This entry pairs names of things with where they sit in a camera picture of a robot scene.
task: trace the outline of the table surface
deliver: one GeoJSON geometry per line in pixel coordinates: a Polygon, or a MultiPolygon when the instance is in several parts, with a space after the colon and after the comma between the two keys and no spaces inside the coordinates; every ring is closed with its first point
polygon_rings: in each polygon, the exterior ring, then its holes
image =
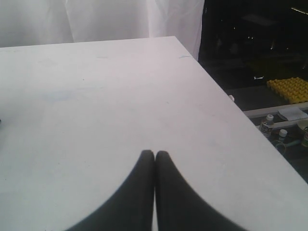
{"type": "Polygon", "coordinates": [[[77,223],[143,149],[251,231],[307,230],[307,184],[175,37],[2,48],[0,83],[1,231],[77,223]]]}

